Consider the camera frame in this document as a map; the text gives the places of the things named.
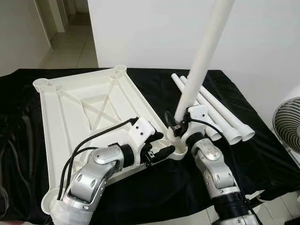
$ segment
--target white wall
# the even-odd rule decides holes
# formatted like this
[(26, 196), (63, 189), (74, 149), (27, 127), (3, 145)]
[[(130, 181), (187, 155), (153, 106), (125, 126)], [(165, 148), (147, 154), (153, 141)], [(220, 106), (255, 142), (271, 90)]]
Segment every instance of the white wall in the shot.
[[(89, 0), (100, 67), (190, 68), (213, 1)], [(300, 83), (300, 1), (235, 1), (210, 68), (221, 69), (271, 126)]]
[(56, 34), (56, 25), (48, 0), (36, 0), (38, 9), (44, 22), (46, 32), (51, 40)]
[(64, 3), (64, 6), (65, 6), (65, 11), (66, 11), (67, 17), (69, 17), (71, 15), (71, 12), (70, 12), (70, 7), (69, 7), (68, 0), (63, 0), (63, 3)]
[(56, 0), (56, 1), (57, 1), (59, 11), (60, 11), (62, 23), (64, 25), (64, 28), (66, 28), (68, 26), (68, 15), (66, 13), (65, 4), (64, 4), (63, 0)]
[(50, 48), (33, 0), (0, 1), (0, 76), (36, 68)]
[(87, 13), (89, 11), (88, 0), (75, 0), (76, 10), (79, 13)]
[(61, 13), (61, 4), (57, 0), (48, 0), (57, 32), (66, 32), (66, 18)]

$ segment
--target table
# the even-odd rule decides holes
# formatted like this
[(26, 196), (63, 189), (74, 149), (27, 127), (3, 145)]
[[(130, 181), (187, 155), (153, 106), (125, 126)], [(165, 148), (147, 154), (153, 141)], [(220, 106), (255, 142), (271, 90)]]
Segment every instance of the table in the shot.
[[(96, 70), (100, 69), (19, 69), (0, 77), (0, 184), (10, 205), (6, 210), (0, 192), (0, 215), (7, 211), (1, 220), (34, 224), (45, 220), (40, 202), (48, 190), (47, 163), (39, 94), (32, 82)], [(162, 121), (165, 111), (175, 112), (180, 91), (171, 74), (187, 76), (188, 70), (129, 68), (127, 73)], [(265, 190), (262, 199), (271, 200), (299, 189), (300, 169), (234, 83), (221, 70), (210, 70), (203, 85), (255, 130), (254, 138), (232, 147), (245, 193)], [(226, 144), (222, 140), (214, 143), (232, 168)], [(108, 186), (90, 224), (161, 221), (188, 216), (210, 205), (202, 175), (187, 154), (181, 161), (165, 160)]]

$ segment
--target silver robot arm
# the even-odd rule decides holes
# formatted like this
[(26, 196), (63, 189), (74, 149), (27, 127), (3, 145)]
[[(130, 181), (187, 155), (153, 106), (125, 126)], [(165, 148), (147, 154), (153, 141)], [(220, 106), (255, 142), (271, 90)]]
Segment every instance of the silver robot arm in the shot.
[(207, 117), (206, 106), (195, 105), (187, 109), (179, 125), (174, 120), (169, 125), (194, 157), (219, 215), (219, 224), (258, 225), (255, 215), (249, 212), (232, 171), (224, 162), (222, 151), (204, 136), (205, 125), (192, 121), (195, 119), (209, 123)]
[(89, 224), (106, 182), (114, 173), (126, 167), (134, 169), (142, 163), (150, 165), (159, 162), (174, 152), (174, 146), (152, 152), (150, 143), (162, 137), (163, 134), (157, 132), (147, 120), (139, 118), (129, 130), (125, 143), (93, 150), (87, 163), (74, 174), (62, 200), (55, 201), (50, 213), (54, 224)]

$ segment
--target fan grille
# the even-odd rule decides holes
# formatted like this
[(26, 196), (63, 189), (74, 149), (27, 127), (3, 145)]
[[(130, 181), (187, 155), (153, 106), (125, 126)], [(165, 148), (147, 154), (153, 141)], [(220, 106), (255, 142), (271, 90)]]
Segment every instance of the fan grille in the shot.
[(300, 153), (300, 97), (284, 102), (274, 113), (273, 126), (279, 138)]

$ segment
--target white pole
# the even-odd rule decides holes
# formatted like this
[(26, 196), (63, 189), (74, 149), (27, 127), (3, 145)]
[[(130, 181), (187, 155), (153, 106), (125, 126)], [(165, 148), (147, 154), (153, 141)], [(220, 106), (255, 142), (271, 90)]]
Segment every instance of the white pole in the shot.
[[(171, 75), (172, 79), (174, 80), (175, 84), (177, 85), (178, 89), (183, 92), (184, 91), (184, 83), (179, 79), (179, 77), (176, 74), (172, 74)], [(194, 105), (199, 105), (199, 103), (197, 101), (194, 102)], [(220, 132), (222, 132), (222, 129), (215, 124), (212, 119), (210, 118), (210, 116), (207, 117), (207, 121), (213, 125), (215, 128), (217, 128)], [(217, 131), (215, 131), (214, 129), (212, 129), (209, 126), (205, 127), (205, 133), (211, 138), (211, 140), (216, 141), (219, 140), (221, 138), (221, 135), (219, 135), (219, 133)]]
[(251, 139), (255, 131), (240, 121), (231, 111), (229, 111), (222, 103), (219, 102), (205, 87), (200, 88), (200, 93), (209, 101), (209, 103), (230, 123), (231, 126), (236, 128), (243, 137), (243, 141)]
[[(184, 76), (181, 76), (180, 79), (184, 84), (187, 83), (187, 79)], [(238, 130), (230, 126), (230, 124), (218, 113), (218, 111), (214, 107), (212, 107), (212, 105), (199, 92), (196, 99), (200, 104), (207, 106), (209, 116), (216, 124), (221, 127), (221, 129), (223, 130), (223, 134), (230, 145), (236, 144), (237, 142), (242, 140), (242, 136), (238, 132)]]
[(186, 109), (193, 105), (207, 73), (212, 55), (218, 45), (222, 31), (230, 14), (234, 0), (216, 0), (206, 25), (202, 42), (189, 71), (187, 88), (182, 93), (175, 120), (180, 122)]

